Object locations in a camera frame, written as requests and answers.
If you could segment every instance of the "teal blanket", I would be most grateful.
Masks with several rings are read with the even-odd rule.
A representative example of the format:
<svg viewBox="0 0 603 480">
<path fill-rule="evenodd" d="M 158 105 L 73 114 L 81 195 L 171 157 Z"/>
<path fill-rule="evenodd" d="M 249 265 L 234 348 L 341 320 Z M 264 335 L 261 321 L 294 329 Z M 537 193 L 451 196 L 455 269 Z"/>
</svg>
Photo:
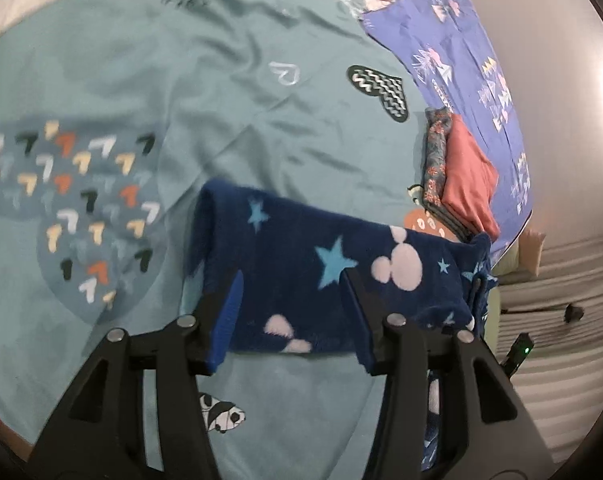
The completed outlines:
<svg viewBox="0 0 603 480">
<path fill-rule="evenodd" d="M 401 94 L 354 88 L 355 66 Z M 107 330 L 155 330 L 194 304 L 185 236 L 210 178 L 401 225 L 425 130 L 410 76 L 342 0 L 60 0 L 13 27 L 0 38 L 0 418 L 34 442 Z M 363 470 L 382 388 L 353 355 L 231 354 L 202 383 L 202 403 L 245 413 L 211 426 L 223 478 Z"/>
</svg>

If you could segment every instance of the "light blue star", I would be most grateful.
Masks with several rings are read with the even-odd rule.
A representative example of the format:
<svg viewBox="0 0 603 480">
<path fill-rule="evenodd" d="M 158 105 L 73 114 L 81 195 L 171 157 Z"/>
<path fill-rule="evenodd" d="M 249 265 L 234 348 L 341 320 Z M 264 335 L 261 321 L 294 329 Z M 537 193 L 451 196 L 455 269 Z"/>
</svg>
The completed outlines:
<svg viewBox="0 0 603 480">
<path fill-rule="evenodd" d="M 443 321 L 443 324 L 444 325 L 454 325 L 455 324 L 455 316 L 452 312 L 450 314 L 448 314 L 448 317 Z"/>
<path fill-rule="evenodd" d="M 475 277 L 475 274 L 479 272 L 479 264 L 475 264 L 475 270 L 472 272 L 462 272 L 461 275 L 466 278 L 469 282 Z"/>
<path fill-rule="evenodd" d="M 267 222 L 270 219 L 270 215 L 264 213 L 264 201 L 263 200 L 254 200 L 252 198 L 248 199 L 248 203 L 250 205 L 250 218 L 248 219 L 248 223 L 252 224 L 254 227 L 254 232 L 258 233 L 261 228 L 261 224 L 263 222 Z"/>
<path fill-rule="evenodd" d="M 324 288 L 326 285 L 330 285 L 332 282 L 339 282 L 339 274 L 346 268 L 356 267 L 358 262 L 351 260 L 350 258 L 344 258 L 342 251 L 342 237 L 340 236 L 335 241 L 331 250 L 323 247 L 315 247 L 315 251 L 324 263 L 324 273 L 321 276 L 319 282 L 319 290 Z"/>
<path fill-rule="evenodd" d="M 437 262 L 437 264 L 439 265 L 439 273 L 441 274 L 442 272 L 445 272 L 446 274 L 448 274 L 448 267 L 451 266 L 451 264 L 447 264 L 446 262 L 443 261 L 443 258 Z"/>
</svg>

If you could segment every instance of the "bed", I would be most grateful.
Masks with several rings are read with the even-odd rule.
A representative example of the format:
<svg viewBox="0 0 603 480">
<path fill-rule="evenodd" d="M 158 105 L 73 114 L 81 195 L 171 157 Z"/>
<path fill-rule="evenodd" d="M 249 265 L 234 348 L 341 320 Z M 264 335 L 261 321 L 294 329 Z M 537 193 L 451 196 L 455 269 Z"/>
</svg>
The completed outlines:
<svg viewBox="0 0 603 480">
<path fill-rule="evenodd" d="M 412 52 L 376 38 L 383 48 L 360 20 L 373 38 L 409 28 L 430 52 L 444 40 L 431 25 L 406 27 L 406 16 L 434 17 L 459 43 L 466 15 L 481 32 L 470 0 L 0 0 L 0 283 L 12 283 L 0 285 L 0 420 L 33 443 L 110 328 L 147 332 L 192 309 L 202 285 L 184 276 L 188 222 L 210 178 L 454 239 L 420 202 L 425 109 L 445 104 L 420 75 L 450 84 L 443 53 L 415 68 Z M 470 122 L 507 90 L 487 38 L 481 46 L 490 66 L 459 73 L 465 83 L 479 71 L 488 92 L 461 85 L 448 101 L 500 171 L 494 263 L 532 200 L 509 99 L 499 109 L 507 128 Z M 399 85 L 400 98 L 389 107 L 383 94 L 358 92 L 348 74 L 363 69 Z M 285 340 L 284 354 L 232 353 L 200 383 L 223 477 L 356 478 L 383 380 L 352 354 L 289 355 L 313 347 L 275 321 L 264 332 Z M 485 318 L 450 322 L 478 331 Z M 152 384 L 148 375 L 147 451 L 160 467 Z M 435 377 L 430 407 L 436 418 Z M 264 446 L 278 452 L 266 460 Z"/>
</svg>

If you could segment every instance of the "purple blanket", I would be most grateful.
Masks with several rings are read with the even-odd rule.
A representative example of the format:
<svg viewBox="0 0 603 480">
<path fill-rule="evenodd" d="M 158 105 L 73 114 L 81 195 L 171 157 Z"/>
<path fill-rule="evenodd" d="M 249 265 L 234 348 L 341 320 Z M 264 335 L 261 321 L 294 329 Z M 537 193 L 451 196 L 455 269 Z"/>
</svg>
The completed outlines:
<svg viewBox="0 0 603 480">
<path fill-rule="evenodd" d="M 428 105 L 463 117 L 499 172 L 491 209 L 495 263 L 532 211 L 523 139 L 497 56 L 470 0 L 398 0 L 365 15 L 366 31 L 412 74 Z"/>
</svg>

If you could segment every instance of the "mickey mouse head print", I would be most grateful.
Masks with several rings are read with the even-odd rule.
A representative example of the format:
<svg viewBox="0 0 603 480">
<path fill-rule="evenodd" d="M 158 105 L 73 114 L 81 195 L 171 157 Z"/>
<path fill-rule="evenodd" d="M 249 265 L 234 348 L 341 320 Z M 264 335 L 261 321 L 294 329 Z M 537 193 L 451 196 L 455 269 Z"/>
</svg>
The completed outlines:
<svg viewBox="0 0 603 480">
<path fill-rule="evenodd" d="M 380 256 L 373 261 L 371 274 L 378 282 L 388 283 L 392 280 L 401 290 L 415 290 L 423 276 L 421 258 L 412 245 L 404 243 L 408 237 L 405 229 L 390 226 L 390 233 L 397 245 L 389 258 Z"/>
</svg>

